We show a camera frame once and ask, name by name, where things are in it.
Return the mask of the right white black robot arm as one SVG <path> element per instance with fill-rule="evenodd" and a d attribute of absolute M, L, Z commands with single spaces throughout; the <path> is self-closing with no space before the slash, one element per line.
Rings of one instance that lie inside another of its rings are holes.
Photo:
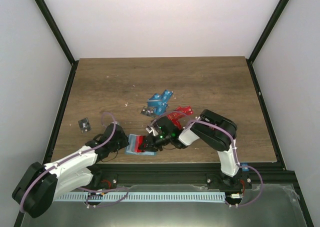
<path fill-rule="evenodd" d="M 179 119 L 186 116 L 185 112 L 174 110 L 157 117 L 147 125 L 148 135 L 137 149 L 141 152 L 158 152 L 169 144 L 177 149 L 185 149 L 195 141 L 202 140 L 218 153 L 221 171 L 219 178 L 223 185 L 229 189 L 236 187 L 240 183 L 241 174 L 235 151 L 237 125 L 205 109 L 199 117 L 182 127 Z"/>

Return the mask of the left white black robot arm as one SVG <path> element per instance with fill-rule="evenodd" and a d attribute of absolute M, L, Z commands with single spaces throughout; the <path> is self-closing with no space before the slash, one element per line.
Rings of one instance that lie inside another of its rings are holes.
<path fill-rule="evenodd" d="M 128 145 L 124 129 L 113 122 L 76 152 L 54 162 L 32 163 L 13 190 L 12 199 L 22 213 L 37 218 L 55 199 L 70 191 L 85 186 L 97 189 L 102 176 L 95 170 L 96 163 Z"/>

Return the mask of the teal leather card holder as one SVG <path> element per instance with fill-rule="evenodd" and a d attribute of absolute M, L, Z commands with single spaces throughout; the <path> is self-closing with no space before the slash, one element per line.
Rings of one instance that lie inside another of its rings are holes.
<path fill-rule="evenodd" d="M 155 156 L 156 152 L 142 151 L 139 149 L 140 144 L 145 139 L 144 135 L 129 134 L 128 142 L 129 145 L 125 148 L 124 153 L 126 155 L 137 155 L 137 156 Z"/>

